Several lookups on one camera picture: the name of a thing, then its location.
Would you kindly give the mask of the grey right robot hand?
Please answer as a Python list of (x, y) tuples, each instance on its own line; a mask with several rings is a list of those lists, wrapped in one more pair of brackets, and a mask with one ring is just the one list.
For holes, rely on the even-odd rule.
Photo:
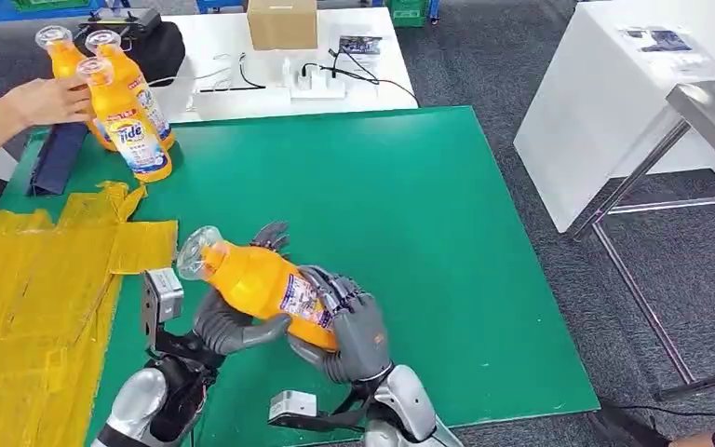
[(332, 316), (337, 349), (330, 352), (290, 334), (291, 350), (338, 384), (368, 381), (390, 369), (386, 327), (373, 295), (352, 278), (317, 265), (300, 271)]

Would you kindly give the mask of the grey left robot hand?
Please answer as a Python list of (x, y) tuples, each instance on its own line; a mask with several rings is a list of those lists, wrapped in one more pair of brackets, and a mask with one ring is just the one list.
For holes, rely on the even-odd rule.
[(291, 323), (290, 315), (280, 313), (255, 324), (251, 315), (230, 306), (214, 286), (209, 286), (196, 310), (193, 331), (207, 349), (228, 356), (276, 340)]

